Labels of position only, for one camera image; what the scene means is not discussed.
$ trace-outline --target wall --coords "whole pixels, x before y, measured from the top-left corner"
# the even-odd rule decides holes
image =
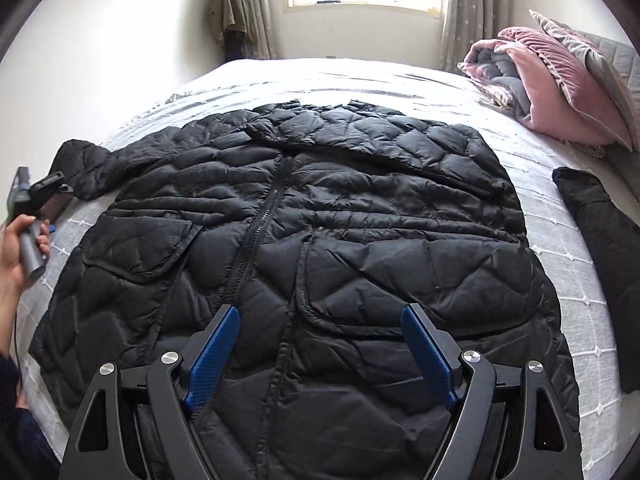
[[[435,68],[442,21],[425,14],[364,6],[286,10],[271,0],[280,57],[350,57]]]
[[[0,62],[0,189],[16,166],[36,180],[64,140],[99,142],[219,66],[209,1],[43,0]]]
[[[513,0],[513,25],[536,28],[529,9],[565,22],[577,30],[631,44],[625,31],[602,0]]]

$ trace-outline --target patterned curtain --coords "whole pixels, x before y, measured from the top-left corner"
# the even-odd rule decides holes
[[[456,72],[472,44],[509,25],[510,10],[511,0],[444,0],[440,69]]]
[[[269,0],[249,0],[249,6],[254,19],[257,41],[255,43],[245,43],[246,56],[253,59],[277,59]]]

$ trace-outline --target human hand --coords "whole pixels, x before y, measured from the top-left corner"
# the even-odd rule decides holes
[[[20,215],[4,230],[0,247],[0,280],[12,288],[18,295],[22,294],[31,283],[20,262],[20,240],[18,235],[35,222],[35,216]],[[36,245],[47,258],[51,254],[49,243],[49,221],[40,226],[40,235]]]

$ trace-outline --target white bedspread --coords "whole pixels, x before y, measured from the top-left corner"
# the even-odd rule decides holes
[[[551,172],[559,166],[593,171],[616,205],[640,223],[640,204],[622,181],[600,161],[534,134],[497,111],[465,78],[400,64],[347,59],[242,60],[223,65],[124,124],[103,145],[114,150],[165,126],[183,126],[212,113],[293,99],[316,105],[355,99],[417,118],[468,124],[480,131],[516,187],[530,244],[560,298],[562,330],[580,386],[584,477],[609,480],[640,431],[640,392],[620,394],[616,345],[604,296]],[[18,310],[18,350],[27,401],[59,456],[68,434],[27,348],[66,258],[113,197],[75,202],[66,211],[52,240],[47,272],[23,295]]]

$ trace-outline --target silver screw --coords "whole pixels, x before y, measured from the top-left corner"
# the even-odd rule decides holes
[[[462,357],[469,363],[477,363],[482,358],[480,352],[476,350],[467,350],[462,354]]]
[[[113,363],[105,363],[100,367],[100,375],[109,375],[116,369]]]
[[[166,354],[162,355],[161,361],[166,365],[172,365],[179,358],[180,358],[180,356],[178,355],[177,352],[167,352]]]
[[[541,374],[542,370],[545,369],[545,367],[543,367],[542,363],[539,361],[529,361],[527,366],[529,367],[529,370],[531,370],[535,374]]]

